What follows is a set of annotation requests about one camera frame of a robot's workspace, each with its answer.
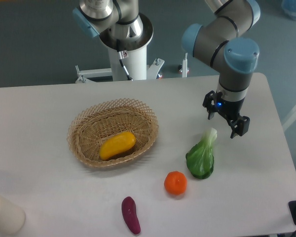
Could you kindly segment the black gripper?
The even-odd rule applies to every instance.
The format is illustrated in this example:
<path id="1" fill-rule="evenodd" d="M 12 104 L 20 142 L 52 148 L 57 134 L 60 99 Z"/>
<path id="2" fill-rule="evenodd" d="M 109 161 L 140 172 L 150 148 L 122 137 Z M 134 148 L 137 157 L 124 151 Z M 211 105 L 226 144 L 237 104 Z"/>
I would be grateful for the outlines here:
<path id="1" fill-rule="evenodd" d="M 211 120 L 215 112 L 218 112 L 222 117 L 227 120 L 232 132 L 230 137 L 243 136 L 249 130 L 250 118 L 241 116 L 240 110 L 242 108 L 244 98 L 239 101 L 231 102 L 222 98 L 222 92 L 215 93 L 210 91 L 207 93 L 203 100 L 203 107 L 206 108 L 208 113 L 208 120 Z"/>

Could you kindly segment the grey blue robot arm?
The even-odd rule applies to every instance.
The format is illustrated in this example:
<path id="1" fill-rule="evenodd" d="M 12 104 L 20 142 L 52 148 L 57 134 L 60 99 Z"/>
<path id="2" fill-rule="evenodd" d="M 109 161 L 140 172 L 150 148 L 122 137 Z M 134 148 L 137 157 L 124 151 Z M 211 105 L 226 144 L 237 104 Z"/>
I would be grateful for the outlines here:
<path id="1" fill-rule="evenodd" d="M 259 20 L 260 7 L 254 0 L 209 0 L 207 5 L 215 20 L 207 26 L 190 25 L 182 36 L 182 48 L 219 73 L 217 89 L 203 101 L 208 118 L 221 115 L 231 135 L 242 136 L 250 120 L 240 110 L 259 57 L 259 46 L 243 34 Z M 73 18 L 86 35 L 98 37 L 107 47 L 115 81 L 149 78 L 147 45 L 153 26 L 139 12 L 138 1 L 82 0 Z"/>

